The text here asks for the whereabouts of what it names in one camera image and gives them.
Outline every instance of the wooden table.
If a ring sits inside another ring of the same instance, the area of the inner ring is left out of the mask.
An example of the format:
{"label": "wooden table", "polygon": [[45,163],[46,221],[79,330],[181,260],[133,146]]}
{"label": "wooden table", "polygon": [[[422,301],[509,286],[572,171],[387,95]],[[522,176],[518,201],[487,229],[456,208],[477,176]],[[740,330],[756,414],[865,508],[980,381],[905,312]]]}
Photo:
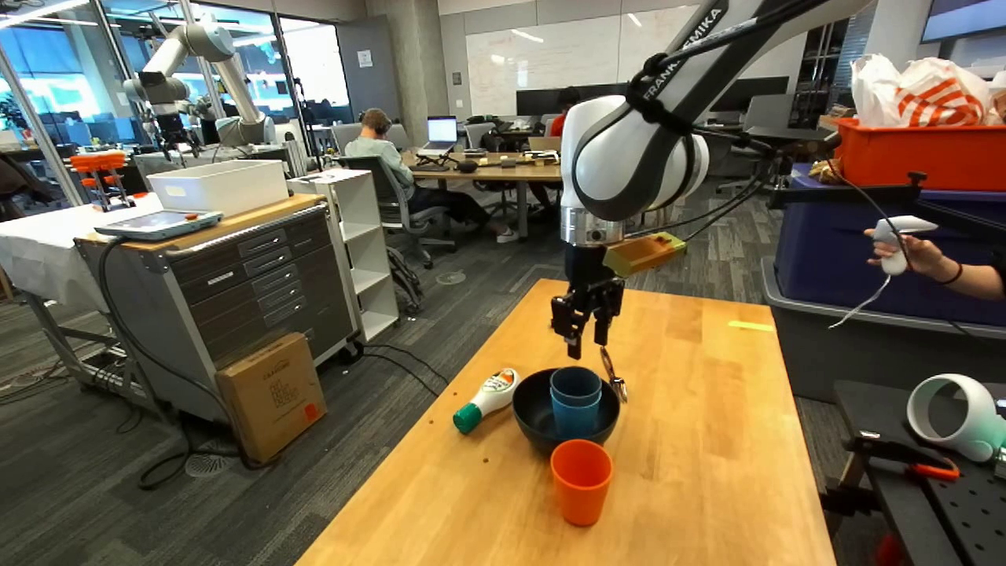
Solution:
{"label": "wooden table", "polygon": [[528,155],[487,155],[477,157],[474,172],[458,172],[456,168],[419,168],[419,157],[408,152],[407,163],[415,178],[436,178],[441,190],[445,182],[513,182],[518,204],[518,236],[528,240],[528,190],[530,182],[564,182],[564,168],[555,161],[530,161]]}
{"label": "wooden table", "polygon": [[303,564],[832,564],[765,306],[627,293],[609,353],[628,402],[606,440],[617,474],[594,529],[559,518],[547,460],[509,413],[471,436],[454,427],[498,369],[570,365],[547,328],[564,288],[530,286]]}

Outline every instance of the wall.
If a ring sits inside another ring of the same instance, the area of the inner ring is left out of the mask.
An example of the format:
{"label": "wall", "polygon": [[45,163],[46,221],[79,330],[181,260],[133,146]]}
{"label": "wall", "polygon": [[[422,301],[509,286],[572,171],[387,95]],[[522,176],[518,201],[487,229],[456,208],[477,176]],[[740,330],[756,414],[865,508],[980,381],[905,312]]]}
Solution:
{"label": "wall", "polygon": [[[489,10],[462,10],[462,0],[441,0],[445,95],[458,117],[513,117],[516,87],[627,82],[694,12],[694,0],[482,3],[489,3]],[[806,34],[782,40],[743,77],[795,77],[803,44]]]}
{"label": "wall", "polygon": [[422,143],[424,117],[445,113],[436,0],[367,0],[387,18],[407,132]]}
{"label": "wall", "polygon": [[353,117],[367,108],[380,108],[394,119],[404,117],[399,62],[394,33],[384,15],[340,26],[340,56]]}
{"label": "wall", "polygon": [[303,15],[303,18],[331,18],[331,22],[349,22],[349,18],[367,15],[365,0],[215,0],[215,3],[281,12],[281,15]]}
{"label": "wall", "polygon": [[850,18],[835,85],[850,85],[854,62],[865,53],[883,53],[893,66],[905,69],[908,59],[933,56],[933,48],[921,48],[926,0],[873,0]]}
{"label": "wall", "polygon": [[987,78],[1006,73],[1006,33],[958,38],[952,59]]}

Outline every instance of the metal filing cabinet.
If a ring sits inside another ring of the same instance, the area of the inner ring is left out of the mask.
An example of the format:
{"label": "metal filing cabinet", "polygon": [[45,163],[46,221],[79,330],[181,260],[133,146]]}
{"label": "metal filing cabinet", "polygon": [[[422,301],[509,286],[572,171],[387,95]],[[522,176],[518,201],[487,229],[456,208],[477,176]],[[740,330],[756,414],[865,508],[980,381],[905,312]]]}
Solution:
{"label": "metal filing cabinet", "polygon": [[314,365],[363,342],[345,252],[324,197],[290,197],[170,242],[79,242],[155,401],[227,422],[216,371],[306,333]]}

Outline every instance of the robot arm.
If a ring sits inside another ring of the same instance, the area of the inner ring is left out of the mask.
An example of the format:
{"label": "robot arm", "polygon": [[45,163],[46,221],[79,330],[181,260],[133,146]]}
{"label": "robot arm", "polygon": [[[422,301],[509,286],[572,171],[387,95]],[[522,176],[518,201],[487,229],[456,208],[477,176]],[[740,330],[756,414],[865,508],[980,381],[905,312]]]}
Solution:
{"label": "robot arm", "polygon": [[196,53],[215,66],[239,110],[239,123],[229,127],[234,132],[219,135],[229,146],[263,143],[263,119],[252,103],[245,73],[235,59],[229,34],[216,30],[215,18],[181,22],[180,30],[173,30],[151,62],[135,78],[128,78],[125,87],[148,98],[155,103],[155,113],[177,113],[189,101],[185,82],[173,78],[185,53]]}
{"label": "robot arm", "polygon": [[570,110],[564,128],[564,242],[570,293],[554,298],[554,330],[572,360],[589,317],[594,342],[624,306],[624,279],[605,263],[627,242],[624,221],[694,193],[706,146],[694,119],[773,44],[850,18],[867,0],[706,0],[675,44],[650,56],[627,95]]}

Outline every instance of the cabinet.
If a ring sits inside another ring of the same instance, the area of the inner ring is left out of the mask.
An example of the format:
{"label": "cabinet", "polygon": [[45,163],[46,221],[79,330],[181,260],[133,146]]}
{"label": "cabinet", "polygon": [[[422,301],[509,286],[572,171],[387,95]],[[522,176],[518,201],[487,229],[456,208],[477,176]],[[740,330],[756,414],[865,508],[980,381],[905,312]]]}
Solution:
{"label": "cabinet", "polygon": [[399,322],[375,178],[367,171],[324,171],[310,176],[307,190],[328,194],[334,204],[363,330],[365,341],[375,341]]}
{"label": "cabinet", "polygon": [[850,22],[832,22],[807,33],[788,110],[792,128],[814,128],[816,117],[835,101],[847,30]]}
{"label": "cabinet", "polygon": [[229,422],[216,375],[276,337],[306,333],[318,365],[358,341],[340,247],[310,194],[168,242],[79,240],[155,401],[209,422]]}

